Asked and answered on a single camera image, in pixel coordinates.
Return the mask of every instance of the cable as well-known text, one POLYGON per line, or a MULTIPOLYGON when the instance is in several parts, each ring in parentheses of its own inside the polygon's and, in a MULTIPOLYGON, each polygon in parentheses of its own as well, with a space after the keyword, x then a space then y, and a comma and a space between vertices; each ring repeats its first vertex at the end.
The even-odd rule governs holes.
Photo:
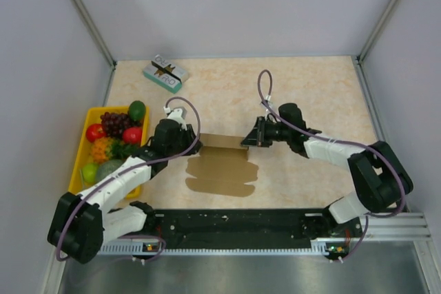
POLYGON ((367 151, 370 151, 372 154, 374 154, 376 157, 378 157, 386 165, 386 167, 392 173, 393 178, 395 179, 395 181, 398 184, 398 188, 400 190, 400 195, 401 195, 400 205, 394 211, 392 211, 390 214, 387 214, 387 215, 376 215, 374 213, 368 213, 368 215, 373 216, 373 217, 377 217, 377 218, 389 218, 389 217, 393 217, 393 216, 398 215, 404 209, 404 206, 405 206, 405 203, 406 203, 405 202, 406 193, 404 192, 404 187, 403 187, 402 181, 401 181, 399 175, 397 174, 397 171, 395 171, 395 169, 392 167, 391 163, 380 152, 376 151, 375 149, 373 149, 370 146, 367 146, 367 145, 362 144, 362 143, 356 143, 354 141, 329 139, 329 138, 324 138, 324 137, 316 136, 315 134, 311 134, 308 131, 305 131, 305 130, 303 130, 303 129, 301 129, 301 128, 291 124, 290 122, 288 122, 284 118, 281 118, 280 115, 278 115, 270 106, 268 106, 268 102, 265 100, 265 98, 264 98, 264 96, 262 94, 262 89, 260 88, 260 81, 262 79, 262 75, 265 74, 265 73, 268 74, 268 76, 269 76, 269 87, 270 87, 270 90, 269 90, 268 94, 271 94, 273 78, 272 78, 271 72, 269 72, 269 70, 266 70, 266 69, 263 70, 259 74, 259 77, 258 77, 258 80, 257 80, 257 90, 258 90, 258 93, 259 93, 260 99, 262 100, 263 105, 280 122, 286 124, 288 127, 292 128, 292 129, 296 130, 297 132, 300 132, 301 134, 304 134, 304 135, 306 135, 306 136, 308 136, 310 138, 314 138, 314 139, 318 139, 318 140, 321 140, 321 141, 325 141, 327 143, 338 143, 338 144, 342 144, 342 145, 351 145, 351 146, 356 146, 356 147, 361 147, 363 149, 366 149, 367 151))
POLYGON ((356 245, 348 252, 348 254, 346 256, 344 256, 343 258, 338 258, 338 260, 334 260, 334 261, 336 261, 336 262, 341 261, 343 263, 348 258, 350 258, 360 248, 361 242, 363 241, 363 239, 366 236, 367 227, 369 226, 369 216, 366 215, 365 218, 366 218, 365 229, 361 233, 360 239, 358 239, 358 242, 356 243, 356 245))
MULTIPOLYGON (((156 237, 155 235, 123 235, 119 239, 156 239, 158 240, 161 245, 161 250, 158 251, 152 258, 148 260, 144 260, 144 263, 146 262, 152 262, 155 261, 159 256, 164 252, 165 247, 167 246, 167 243, 163 238, 156 237)), ((103 271, 105 268, 107 268, 109 265, 112 265, 114 263, 125 261, 125 260, 133 260, 134 258, 132 256, 123 256, 121 258, 114 258, 113 260, 109 261, 108 263, 104 264, 103 266, 93 270, 86 278, 81 280, 80 282, 74 280, 74 277, 72 275, 72 267, 69 268, 68 276, 69 276, 69 282, 73 287, 82 287, 89 279, 95 277, 98 273, 103 271)))
MULTIPOLYGON (((160 163, 160 162, 165 162, 165 161, 169 161, 169 160, 173 160, 175 158, 178 158, 180 156, 185 155, 186 153, 188 153, 198 142, 199 140, 199 136, 201 134, 201 118, 199 117, 199 113, 196 110, 196 108, 193 106, 193 104, 191 102, 189 102, 187 99, 183 98, 182 96, 173 96, 170 99, 167 100, 167 102, 165 103, 165 106, 167 107, 170 103, 170 101, 173 100, 182 100, 184 102, 186 102, 190 108, 192 108, 194 115, 196 116, 196 121, 198 123, 198 131, 196 134, 195 139, 193 140, 192 144, 185 150, 182 151, 179 154, 167 157, 167 158, 159 158, 157 160, 151 160, 151 161, 147 161, 147 162, 142 162, 139 163, 137 165, 132 165, 131 167, 128 167, 127 169, 124 169, 122 172, 118 173, 118 176, 121 176, 131 170, 135 170, 138 169, 139 167, 143 167, 145 165, 154 165, 156 163, 160 163)), ((66 233, 68 232, 69 226, 72 224, 72 221, 74 220, 75 216, 77 215, 78 211, 81 209, 81 207, 88 201, 88 199, 90 199, 96 192, 98 192, 99 190, 101 190, 102 188, 104 188, 106 185, 108 185, 109 183, 111 183, 115 178, 110 177, 107 180, 105 180, 103 183, 101 183, 100 185, 98 185, 97 187, 95 187, 94 190, 92 190, 86 197, 84 197, 80 203, 78 203, 78 205, 74 208, 74 210, 72 211, 72 213, 70 214, 67 222, 64 224, 63 230, 61 231, 61 235, 60 238, 58 240, 57 243, 57 249, 56 249, 56 253, 55 253, 55 257, 58 261, 62 262, 62 261, 66 261, 69 256, 66 256, 65 258, 61 257, 61 245, 64 242, 66 233)))
POLYGON ((161 254, 164 252, 165 248, 167 247, 167 242, 163 238, 155 236, 155 235, 143 235, 143 234, 123 235, 122 237, 120 237, 120 239, 155 239, 155 240, 158 240, 162 244, 161 250, 158 251, 158 253, 156 253, 155 255, 153 255, 153 257, 146 260, 147 262, 157 260, 159 258, 159 256, 161 256, 161 254))

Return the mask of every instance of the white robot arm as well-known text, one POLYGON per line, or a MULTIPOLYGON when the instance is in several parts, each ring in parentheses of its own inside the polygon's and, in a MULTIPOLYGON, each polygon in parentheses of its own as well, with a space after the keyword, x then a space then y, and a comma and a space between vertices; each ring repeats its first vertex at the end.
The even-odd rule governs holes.
MULTIPOLYGON (((48 234, 54 246, 62 240, 61 250, 80 263, 89 262, 102 244, 130 232, 140 231, 152 210, 140 202, 113 211, 112 208, 137 186, 152 179, 168 164, 168 158, 184 152, 196 140, 191 125, 185 123, 183 107, 166 110, 149 142, 135 151, 116 171, 77 195, 64 194, 57 205, 48 234), (71 225, 62 235, 66 223, 71 225)), ((198 153, 201 142, 185 155, 198 153)))

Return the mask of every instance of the small box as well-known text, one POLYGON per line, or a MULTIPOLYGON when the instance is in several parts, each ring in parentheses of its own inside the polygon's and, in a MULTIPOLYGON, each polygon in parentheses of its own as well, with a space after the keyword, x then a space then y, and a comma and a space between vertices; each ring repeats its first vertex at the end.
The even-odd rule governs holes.
POLYGON ((172 75, 164 72, 153 65, 148 65, 143 70, 144 76, 156 84, 169 90, 171 93, 177 93, 182 87, 181 82, 172 75))
POLYGON ((175 65, 174 63, 165 60, 161 55, 156 55, 154 60, 152 60, 152 65, 156 68, 167 72, 168 74, 176 77, 181 84, 183 84, 188 79, 188 71, 175 65))

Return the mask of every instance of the green vegetable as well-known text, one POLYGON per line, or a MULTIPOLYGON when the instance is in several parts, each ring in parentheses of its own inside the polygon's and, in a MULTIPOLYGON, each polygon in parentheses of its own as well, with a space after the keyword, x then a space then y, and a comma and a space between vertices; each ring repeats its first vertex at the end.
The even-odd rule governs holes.
POLYGON ((145 105, 142 101, 136 100, 129 106, 129 117, 132 120, 142 120, 145 116, 145 105))
POLYGON ((104 162, 99 166, 98 171, 95 175, 96 182, 102 181, 104 178, 109 176, 113 171, 117 170, 121 165, 123 165, 124 161, 122 160, 110 160, 104 162))

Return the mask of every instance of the avocado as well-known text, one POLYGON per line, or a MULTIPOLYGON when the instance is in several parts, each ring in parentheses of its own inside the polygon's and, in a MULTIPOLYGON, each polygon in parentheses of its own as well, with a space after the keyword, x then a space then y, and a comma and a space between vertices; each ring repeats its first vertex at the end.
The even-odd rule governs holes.
POLYGON ((145 105, 142 101, 136 100, 129 106, 129 117, 132 120, 142 120, 145 115, 145 105))

